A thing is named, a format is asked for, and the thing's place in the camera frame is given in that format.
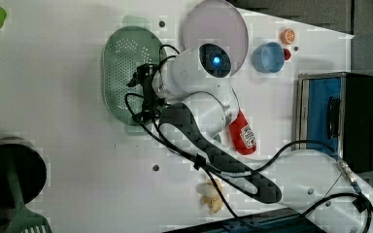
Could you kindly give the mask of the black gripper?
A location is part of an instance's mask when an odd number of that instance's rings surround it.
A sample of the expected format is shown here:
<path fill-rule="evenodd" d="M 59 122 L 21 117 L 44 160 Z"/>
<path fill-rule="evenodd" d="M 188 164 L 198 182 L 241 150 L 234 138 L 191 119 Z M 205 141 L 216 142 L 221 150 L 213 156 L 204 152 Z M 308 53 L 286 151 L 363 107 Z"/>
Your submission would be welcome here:
<path fill-rule="evenodd" d="M 157 72 L 157 66 L 154 64 L 144 64 L 139 66 L 133 73 L 132 78 L 126 84 L 128 87 L 135 87 L 141 84 L 143 87 L 143 105 L 142 111 L 135 115 L 138 123 L 149 124 L 159 118 L 158 97 L 153 90 L 153 79 Z"/>

